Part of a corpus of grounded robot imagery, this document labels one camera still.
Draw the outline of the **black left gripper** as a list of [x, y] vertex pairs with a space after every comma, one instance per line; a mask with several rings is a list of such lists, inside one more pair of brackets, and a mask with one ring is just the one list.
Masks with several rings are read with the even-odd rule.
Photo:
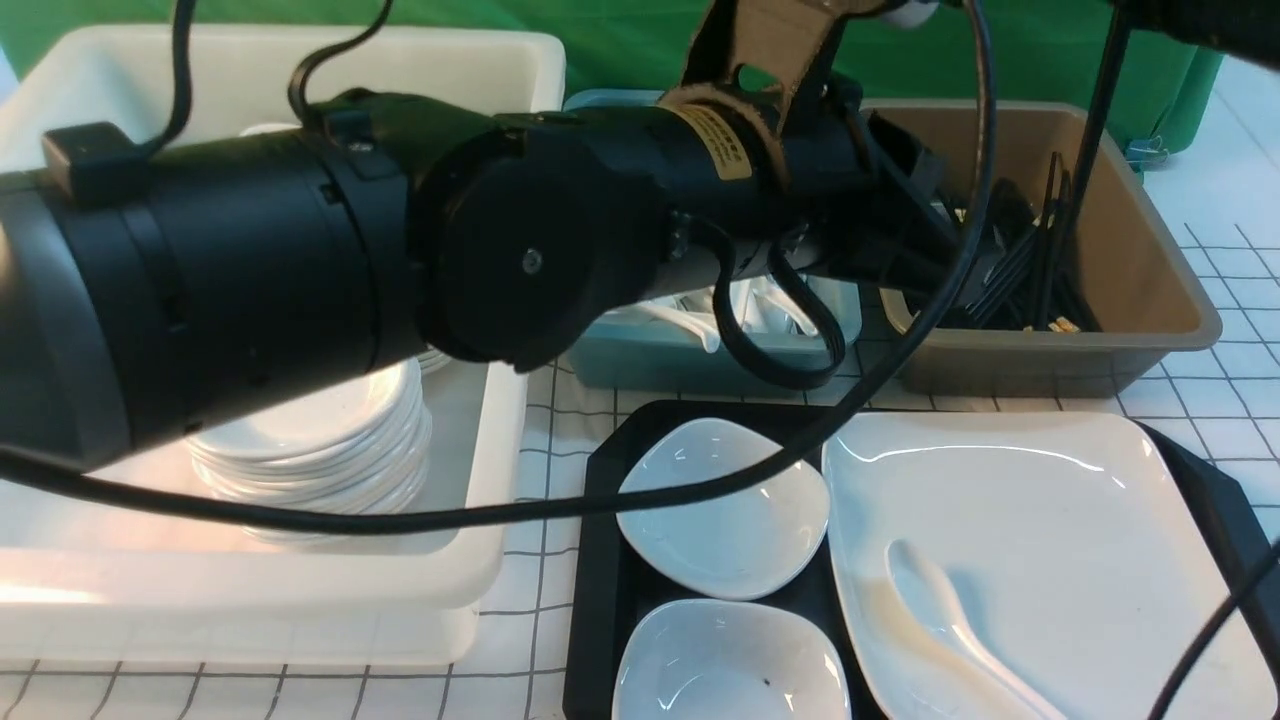
[[713, 1], [660, 106], [692, 128], [718, 181], [755, 181], [788, 213], [777, 249], [813, 242], [827, 275], [924, 297], [963, 246], [934, 205], [943, 164], [863, 109], [835, 70], [851, 20], [915, 28], [936, 1]]

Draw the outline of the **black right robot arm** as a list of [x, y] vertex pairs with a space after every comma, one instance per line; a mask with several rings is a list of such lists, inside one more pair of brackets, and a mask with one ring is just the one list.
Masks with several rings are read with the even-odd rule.
[[1277, 1], [1112, 1], [1137, 29], [1279, 70]]

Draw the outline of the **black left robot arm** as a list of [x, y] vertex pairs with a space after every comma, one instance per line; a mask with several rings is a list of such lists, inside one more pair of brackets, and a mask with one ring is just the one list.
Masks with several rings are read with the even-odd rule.
[[600, 315], [796, 266], [970, 291], [908, 133], [850, 79], [486, 115], [349, 88], [298, 129], [179, 143], [46, 120], [3, 174], [3, 461], [91, 471], [426, 346], [529, 372]]

